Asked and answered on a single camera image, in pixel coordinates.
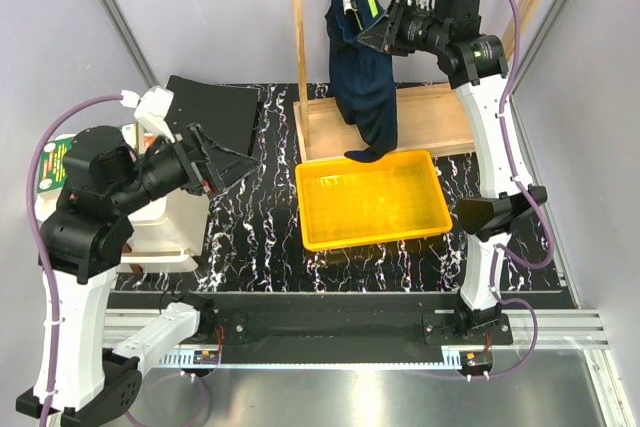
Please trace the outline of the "navy blue shorts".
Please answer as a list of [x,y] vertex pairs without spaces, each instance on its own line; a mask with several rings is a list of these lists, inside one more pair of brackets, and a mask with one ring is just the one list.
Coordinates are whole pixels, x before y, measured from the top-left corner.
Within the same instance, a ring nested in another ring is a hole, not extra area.
[[[373,19],[366,0],[356,0],[364,29]],[[348,150],[344,156],[372,163],[397,148],[397,101],[392,57],[361,45],[360,32],[351,14],[344,15],[342,0],[330,0],[325,15],[329,38],[329,81],[338,110],[348,125],[357,127],[366,147]]]

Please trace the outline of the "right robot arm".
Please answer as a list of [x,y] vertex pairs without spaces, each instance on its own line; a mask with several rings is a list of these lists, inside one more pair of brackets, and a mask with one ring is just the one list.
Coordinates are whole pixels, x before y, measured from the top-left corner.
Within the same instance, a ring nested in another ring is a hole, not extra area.
[[468,254],[451,319],[457,337],[470,344],[500,321],[499,266],[514,223],[548,199],[524,165],[508,104],[504,47],[497,36],[481,33],[479,5],[480,0],[391,0],[358,36],[361,44],[382,53],[434,55],[470,123],[480,193],[457,204]]

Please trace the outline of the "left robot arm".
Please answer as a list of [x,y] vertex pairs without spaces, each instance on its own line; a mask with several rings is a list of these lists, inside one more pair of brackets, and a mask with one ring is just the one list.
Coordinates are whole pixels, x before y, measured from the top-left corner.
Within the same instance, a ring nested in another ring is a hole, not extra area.
[[47,347],[36,384],[16,408],[42,425],[101,426],[131,408],[143,378],[176,345],[221,332],[213,301],[182,293],[136,334],[104,345],[108,298],[134,232],[131,215],[176,190],[221,195],[259,163],[192,124],[175,140],[157,137],[142,156],[118,128],[88,128],[73,138],[63,165],[56,208],[35,226]]

